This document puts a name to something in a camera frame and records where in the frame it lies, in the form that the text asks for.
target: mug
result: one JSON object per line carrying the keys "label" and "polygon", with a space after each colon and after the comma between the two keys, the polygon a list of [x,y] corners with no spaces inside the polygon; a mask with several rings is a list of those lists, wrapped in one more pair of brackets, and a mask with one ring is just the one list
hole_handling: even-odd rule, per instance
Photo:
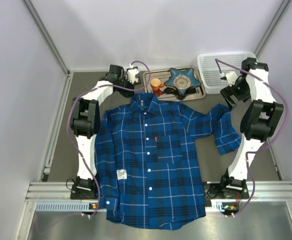
{"label": "mug", "polygon": [[161,83],[161,80],[158,78],[153,78],[150,81],[150,85],[153,92],[157,92],[160,88],[163,88],[165,85]]}

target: star-shaped plate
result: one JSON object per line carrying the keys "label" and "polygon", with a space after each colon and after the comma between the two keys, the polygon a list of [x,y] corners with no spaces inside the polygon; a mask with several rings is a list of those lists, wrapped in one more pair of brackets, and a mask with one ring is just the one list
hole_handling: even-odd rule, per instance
{"label": "star-shaped plate", "polygon": [[176,89],[181,95],[185,95],[187,89],[196,88],[201,85],[200,81],[195,78],[194,69],[187,70],[170,69],[171,77],[164,84],[166,87]]}

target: plastic basket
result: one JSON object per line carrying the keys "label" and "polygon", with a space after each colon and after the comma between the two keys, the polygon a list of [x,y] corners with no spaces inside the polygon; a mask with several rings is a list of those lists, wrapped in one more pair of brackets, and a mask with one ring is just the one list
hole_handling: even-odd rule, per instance
{"label": "plastic basket", "polygon": [[[255,54],[248,51],[243,52],[225,52],[213,54],[201,54],[198,56],[198,69],[202,82],[204,83],[207,94],[219,94],[220,90],[227,86],[227,81],[221,80],[218,66],[215,59],[220,59],[223,62],[241,68],[241,62],[246,58],[256,58]],[[223,73],[234,71],[234,69],[220,64]]]}

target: gray table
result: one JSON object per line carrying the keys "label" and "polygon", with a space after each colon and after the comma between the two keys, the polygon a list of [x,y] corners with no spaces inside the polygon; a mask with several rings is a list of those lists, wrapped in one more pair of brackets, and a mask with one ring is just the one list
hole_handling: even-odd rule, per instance
{"label": "gray table", "polygon": [[[69,178],[75,178],[78,172],[78,154],[71,145],[66,134],[66,122],[71,108],[73,97],[89,90],[95,86],[98,79],[105,75],[105,72],[76,72],[74,73],[66,109],[57,141],[57,146],[49,175],[50,182],[65,182]],[[127,104],[130,99],[122,97],[118,92],[108,97],[101,105],[101,115],[105,110]],[[225,104],[220,94],[208,94],[199,100],[184,101],[191,108],[201,113],[208,112],[216,104]],[[249,106],[239,102],[237,107],[231,112],[232,124],[239,132],[240,121]],[[226,155],[219,155],[214,143],[214,137],[197,139],[195,141],[200,172],[203,181],[219,181],[225,173],[226,168],[232,163],[236,152]],[[278,175],[269,151],[258,154],[251,165],[251,172],[257,181],[276,181]]]}

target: blue plaid shirt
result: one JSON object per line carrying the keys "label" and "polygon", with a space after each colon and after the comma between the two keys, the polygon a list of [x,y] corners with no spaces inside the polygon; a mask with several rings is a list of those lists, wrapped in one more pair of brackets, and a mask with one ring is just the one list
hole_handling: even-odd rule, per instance
{"label": "blue plaid shirt", "polygon": [[152,93],[104,114],[95,142],[100,208],[114,223],[176,230],[205,216],[194,140],[211,134],[220,154],[239,147],[228,107],[201,114]]}

